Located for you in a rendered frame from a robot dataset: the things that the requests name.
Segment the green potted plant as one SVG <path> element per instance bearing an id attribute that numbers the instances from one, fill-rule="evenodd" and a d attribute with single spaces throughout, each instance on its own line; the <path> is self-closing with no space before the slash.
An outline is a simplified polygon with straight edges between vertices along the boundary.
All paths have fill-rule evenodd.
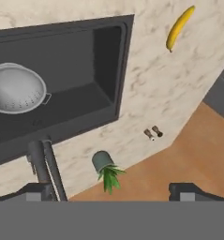
<path id="1" fill-rule="evenodd" d="M 119 188 L 118 174 L 124 174 L 113 162 L 112 157 L 106 151 L 98 151 L 92 157 L 92 163 L 98 174 L 98 179 L 103 179 L 103 189 L 112 194 L 112 188 Z"/>

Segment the dark grey cupboard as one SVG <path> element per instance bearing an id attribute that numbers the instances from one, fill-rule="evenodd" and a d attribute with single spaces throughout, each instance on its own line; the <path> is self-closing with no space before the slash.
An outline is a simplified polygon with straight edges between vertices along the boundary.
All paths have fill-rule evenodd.
<path id="1" fill-rule="evenodd" d="M 207 92 L 203 102 L 224 118 L 224 69 Z"/>

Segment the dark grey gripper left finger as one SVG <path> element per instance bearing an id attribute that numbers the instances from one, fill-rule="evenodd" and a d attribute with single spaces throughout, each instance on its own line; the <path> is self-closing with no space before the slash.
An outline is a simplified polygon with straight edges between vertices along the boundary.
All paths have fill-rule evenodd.
<path id="1" fill-rule="evenodd" d="M 16 192 L 0 196 L 0 202 L 52 202 L 52 185 L 49 183 L 28 183 Z"/>

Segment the dark grey sink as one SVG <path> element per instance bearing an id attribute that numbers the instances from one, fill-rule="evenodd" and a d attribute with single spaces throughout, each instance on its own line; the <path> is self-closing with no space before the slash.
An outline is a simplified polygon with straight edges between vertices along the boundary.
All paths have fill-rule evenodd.
<path id="1" fill-rule="evenodd" d="M 52 94 L 22 114 L 0 113 L 0 165 L 43 136 L 59 143 L 118 119 L 133 16 L 0 30 L 0 64 L 35 71 Z"/>

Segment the white-tipped salt shaker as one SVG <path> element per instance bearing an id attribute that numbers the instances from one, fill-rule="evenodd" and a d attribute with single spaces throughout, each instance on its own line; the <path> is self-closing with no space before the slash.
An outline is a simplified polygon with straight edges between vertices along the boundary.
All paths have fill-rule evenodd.
<path id="1" fill-rule="evenodd" d="M 147 128 L 144 132 L 143 132 L 151 141 L 155 140 L 155 137 L 153 136 L 153 134 L 151 133 L 151 131 Z"/>

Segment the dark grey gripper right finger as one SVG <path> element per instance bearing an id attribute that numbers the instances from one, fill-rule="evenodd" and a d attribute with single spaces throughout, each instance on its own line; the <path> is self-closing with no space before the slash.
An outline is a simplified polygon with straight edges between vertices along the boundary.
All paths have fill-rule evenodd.
<path id="1" fill-rule="evenodd" d="M 224 197 L 205 192 L 193 183 L 170 183 L 169 192 L 170 202 L 224 202 Z"/>

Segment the dark grey sink faucet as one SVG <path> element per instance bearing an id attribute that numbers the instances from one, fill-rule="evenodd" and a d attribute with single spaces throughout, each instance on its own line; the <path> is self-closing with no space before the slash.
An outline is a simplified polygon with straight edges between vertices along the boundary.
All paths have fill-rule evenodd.
<path id="1" fill-rule="evenodd" d="M 66 202 L 61 174 L 52 149 L 52 139 L 49 136 L 28 144 L 27 159 L 33 167 L 33 173 L 39 183 L 51 186 L 51 197 L 54 201 Z"/>

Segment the yellow banana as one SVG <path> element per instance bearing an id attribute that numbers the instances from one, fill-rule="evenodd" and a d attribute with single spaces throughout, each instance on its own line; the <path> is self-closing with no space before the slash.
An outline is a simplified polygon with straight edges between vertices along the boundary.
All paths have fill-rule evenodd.
<path id="1" fill-rule="evenodd" d="M 195 10 L 194 6 L 191 6 L 188 9 L 186 9 L 172 26 L 166 40 L 166 48 L 169 50 L 170 53 L 172 52 L 173 46 L 178 35 L 182 31 L 187 21 L 192 16 L 194 10 Z"/>

